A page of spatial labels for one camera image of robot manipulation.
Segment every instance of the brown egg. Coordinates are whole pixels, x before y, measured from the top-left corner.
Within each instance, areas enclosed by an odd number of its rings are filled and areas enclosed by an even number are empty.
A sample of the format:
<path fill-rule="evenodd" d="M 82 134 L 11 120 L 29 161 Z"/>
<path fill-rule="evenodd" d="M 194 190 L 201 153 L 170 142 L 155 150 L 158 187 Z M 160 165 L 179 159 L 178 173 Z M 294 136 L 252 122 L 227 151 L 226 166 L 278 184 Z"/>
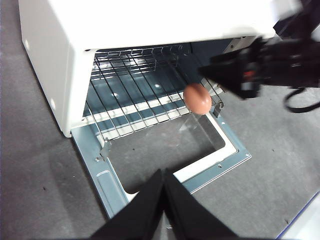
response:
<path fill-rule="evenodd" d="M 208 113 L 211 109 L 211 97 L 208 90 L 199 83 L 187 85 L 183 92 L 184 103 L 187 108 L 199 115 Z"/>

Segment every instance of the floor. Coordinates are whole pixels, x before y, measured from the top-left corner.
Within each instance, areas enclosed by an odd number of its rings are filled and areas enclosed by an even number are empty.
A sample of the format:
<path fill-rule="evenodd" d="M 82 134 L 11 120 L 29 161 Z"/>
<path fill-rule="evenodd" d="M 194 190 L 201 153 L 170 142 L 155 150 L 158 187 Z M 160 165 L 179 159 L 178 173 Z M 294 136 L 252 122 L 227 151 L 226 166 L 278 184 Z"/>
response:
<path fill-rule="evenodd" d="M 221 113 L 252 159 L 194 196 L 240 236 L 276 237 L 320 188 L 320 109 L 287 112 L 283 98 L 290 91 L 266 86 L 261 97 L 248 101 L 222 96 Z M 320 89 L 310 89 L 294 104 L 319 99 Z M 1 235 L 84 238 L 106 221 L 75 145 L 59 131 L 23 48 L 18 1 L 2 0 Z"/>

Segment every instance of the black cable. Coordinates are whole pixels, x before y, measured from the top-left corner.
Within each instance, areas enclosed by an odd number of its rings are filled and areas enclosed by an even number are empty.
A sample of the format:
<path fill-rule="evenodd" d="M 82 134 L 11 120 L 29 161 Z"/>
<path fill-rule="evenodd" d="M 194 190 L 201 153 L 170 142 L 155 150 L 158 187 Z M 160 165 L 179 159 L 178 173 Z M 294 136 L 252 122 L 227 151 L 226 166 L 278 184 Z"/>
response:
<path fill-rule="evenodd" d="M 290 94 L 288 94 L 285 98 L 284 98 L 284 106 L 292 113 L 295 113 L 295 114 L 301 114 L 301 113 L 307 113 L 307 112 L 310 112 L 314 109 L 317 109 L 320 107 L 320 101 L 313 104 L 313 105 L 310 105 L 310 106 L 305 106 L 305 107 L 291 107 L 288 105 L 288 102 L 289 102 L 289 99 L 291 97 L 293 97 L 294 95 L 298 95 L 302 92 L 304 92 L 306 90 L 305 87 L 301 87 L 301 88 L 298 88 L 297 90 L 294 90 L 293 92 L 291 92 Z"/>

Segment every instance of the toaster oven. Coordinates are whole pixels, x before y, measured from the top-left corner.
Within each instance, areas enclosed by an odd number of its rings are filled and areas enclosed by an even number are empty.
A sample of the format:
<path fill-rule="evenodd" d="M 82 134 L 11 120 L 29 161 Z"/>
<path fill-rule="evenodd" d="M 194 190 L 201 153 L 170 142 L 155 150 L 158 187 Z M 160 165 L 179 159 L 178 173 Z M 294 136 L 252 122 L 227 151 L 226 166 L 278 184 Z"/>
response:
<path fill-rule="evenodd" d="M 19 11 L 52 113 L 109 217 L 159 168 L 194 193 L 251 157 L 220 114 L 223 90 L 197 69 L 273 37 L 269 1 L 19 0 Z M 209 113 L 184 104 L 190 83 L 207 88 Z"/>

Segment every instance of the oven rack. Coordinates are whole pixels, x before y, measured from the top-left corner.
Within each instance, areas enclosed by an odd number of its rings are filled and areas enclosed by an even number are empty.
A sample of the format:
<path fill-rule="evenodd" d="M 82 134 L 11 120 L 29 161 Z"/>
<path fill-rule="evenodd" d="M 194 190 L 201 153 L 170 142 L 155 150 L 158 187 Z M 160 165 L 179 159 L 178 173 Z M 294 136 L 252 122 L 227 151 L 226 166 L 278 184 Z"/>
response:
<path fill-rule="evenodd" d="M 100 50 L 96 53 L 89 87 L 102 106 L 102 110 L 98 113 L 94 112 L 94 108 L 87 99 L 86 107 L 89 114 L 85 120 L 87 123 L 95 124 L 96 134 L 102 146 L 106 141 L 190 113 L 183 100 L 184 87 L 190 83 L 190 80 L 179 71 L 180 54 L 186 54 L 180 44 L 119 51 Z M 196 56 L 190 57 L 199 64 Z M 154 78 L 151 80 L 150 73 L 156 71 L 164 73 L 163 79 L 166 82 L 157 78 L 156 81 Z M 99 91 L 96 84 L 98 81 L 112 96 L 112 101 L 109 101 L 114 103 L 112 107 Z M 126 102 L 119 99 L 119 93 L 115 91 L 112 81 L 116 81 L 121 86 L 122 96 L 126 96 Z M 132 94 L 132 89 L 127 86 L 128 81 L 135 87 L 135 96 Z M 148 94 L 142 89 L 141 81 L 144 83 L 144 88 L 148 89 Z M 212 105 L 222 108 L 223 102 L 213 83 L 206 78 L 200 83 L 211 90 L 209 92 L 211 92 Z"/>

